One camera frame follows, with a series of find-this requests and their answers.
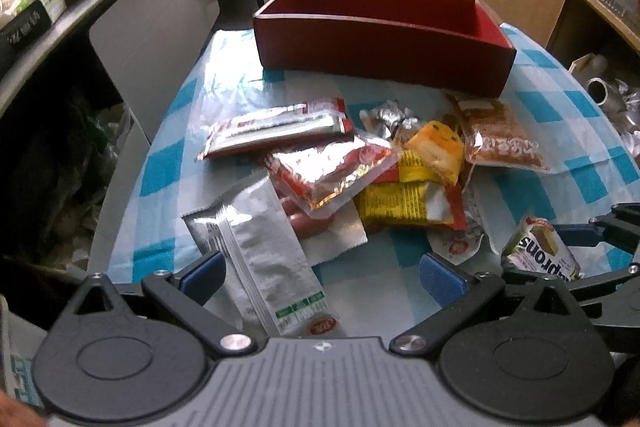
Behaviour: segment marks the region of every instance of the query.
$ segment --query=red cardboard tray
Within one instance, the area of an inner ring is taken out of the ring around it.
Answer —
[[[498,97],[516,50],[477,0],[270,0],[260,61]]]

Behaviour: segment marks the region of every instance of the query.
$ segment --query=red sausage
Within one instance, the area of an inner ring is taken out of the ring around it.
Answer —
[[[328,219],[311,219],[304,212],[297,212],[289,216],[289,222],[298,239],[307,239],[324,232],[333,220],[334,216]]]
[[[296,202],[290,196],[284,196],[280,198],[280,203],[284,209],[284,213],[287,216],[291,216],[296,212],[300,212],[300,208],[296,205]]]

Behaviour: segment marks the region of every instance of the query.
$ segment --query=blue and white checkered tablecloth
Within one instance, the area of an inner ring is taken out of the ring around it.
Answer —
[[[640,201],[640,172],[607,118],[544,49],[512,26],[503,29],[518,53],[502,98],[539,140],[552,172],[476,169],[473,183],[494,251],[500,251],[527,212],[557,223],[584,223],[615,202]],[[470,64],[469,74],[479,67]],[[196,162],[208,125],[256,108],[327,96],[343,97],[359,127],[362,108],[389,99],[425,120],[450,111],[443,93],[428,87],[263,70],[252,31],[217,32],[151,146],[118,232],[108,269],[111,280],[138,281],[153,270],[176,271],[197,259],[200,254],[180,216],[209,204],[255,168],[242,155]],[[380,335],[386,342],[437,311],[418,281],[418,261],[428,248],[424,230],[388,230],[316,267],[349,335]],[[587,275],[616,269],[630,258],[607,245],[574,252]],[[239,323],[223,292],[208,305]]]

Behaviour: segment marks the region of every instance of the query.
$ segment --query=food packet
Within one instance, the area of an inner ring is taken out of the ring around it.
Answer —
[[[531,272],[557,275],[567,282],[580,278],[580,265],[546,220],[526,216],[502,251],[502,263]]]
[[[457,185],[436,182],[382,183],[366,187],[354,198],[369,230],[372,223],[398,227],[448,225],[466,229],[462,192]]]
[[[538,142],[530,139],[511,107],[489,98],[447,95],[465,132],[469,163],[546,172]]]
[[[198,159],[346,135],[352,130],[341,98],[261,109],[213,124]]]
[[[449,126],[430,121],[404,146],[433,169],[444,184],[458,183],[465,147],[460,136]]]
[[[326,219],[398,161],[387,140],[358,132],[269,153],[274,185],[307,215]]]
[[[393,100],[371,110],[361,110],[360,119],[368,132],[414,152],[444,184],[455,185],[458,181],[464,146],[446,124],[436,121],[424,124],[413,111],[400,109]]]
[[[437,182],[438,176],[411,151],[402,151],[398,163],[380,174],[374,183]]]
[[[478,253],[484,237],[484,227],[471,185],[462,192],[462,202],[466,230],[452,230],[448,227],[427,229],[427,240],[434,253],[444,257],[455,266],[464,263]]]
[[[259,321],[270,337],[339,331],[264,169],[183,217],[202,253],[225,255],[225,288],[246,323]]]
[[[367,132],[398,145],[407,142],[424,125],[413,111],[406,107],[400,109],[393,100],[387,100],[371,110],[363,109],[359,117]]]
[[[367,242],[367,234],[353,201],[328,219],[312,219],[300,210],[293,198],[278,195],[311,266],[335,259],[341,253]]]

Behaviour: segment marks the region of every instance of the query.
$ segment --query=metal screw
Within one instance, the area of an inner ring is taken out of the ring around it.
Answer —
[[[420,335],[403,335],[394,340],[394,346],[405,353],[416,353],[424,349],[427,341]]]
[[[227,351],[242,351],[251,346],[252,342],[251,337],[243,335],[242,333],[232,333],[220,339],[220,346]]]

